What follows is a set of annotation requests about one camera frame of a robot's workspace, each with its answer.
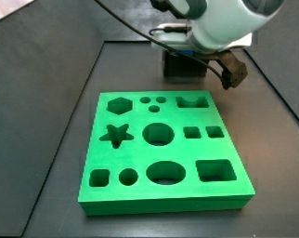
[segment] green foam block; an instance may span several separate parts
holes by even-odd
[[[100,95],[79,192],[88,216],[240,209],[253,196],[209,92]]]

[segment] black table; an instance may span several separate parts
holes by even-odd
[[[237,89],[225,91],[212,73],[199,83],[167,82],[161,54],[148,43],[105,44],[25,237],[299,236],[299,123],[247,54],[240,51],[237,57],[249,76]],[[87,218],[77,196],[99,93],[201,89],[217,103],[255,184],[253,200],[239,211]]]

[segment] small square hole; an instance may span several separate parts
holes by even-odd
[[[184,127],[184,136],[187,139],[200,139],[201,131],[196,126],[187,126]]]
[[[89,186],[105,187],[109,184],[111,171],[108,169],[96,169],[91,174]]]
[[[209,138],[224,138],[223,130],[219,126],[208,126],[205,130]]]

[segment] square hole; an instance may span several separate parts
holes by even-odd
[[[111,171],[108,169],[96,169],[91,174],[89,186],[105,187],[109,184]]]
[[[224,138],[223,130],[219,126],[207,126],[205,131],[209,138]]]
[[[232,181],[237,179],[229,160],[199,160],[196,167],[201,182]]]
[[[187,139],[200,139],[201,131],[196,126],[187,126],[184,127],[184,136]]]

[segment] small circular hole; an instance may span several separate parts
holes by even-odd
[[[148,98],[148,97],[144,97],[140,100],[141,100],[143,103],[149,103],[151,102],[151,98]]]
[[[123,170],[119,175],[119,180],[121,184],[125,186],[133,185],[135,182],[137,181],[137,178],[139,178],[137,173],[131,168],[127,168],[125,170]]]
[[[151,112],[160,112],[160,107],[157,107],[157,106],[151,106],[151,107],[149,107],[149,111],[151,111]]]
[[[157,101],[159,103],[165,103],[165,102],[167,102],[167,99],[165,99],[164,97],[159,97],[159,98],[156,99],[156,101]]]

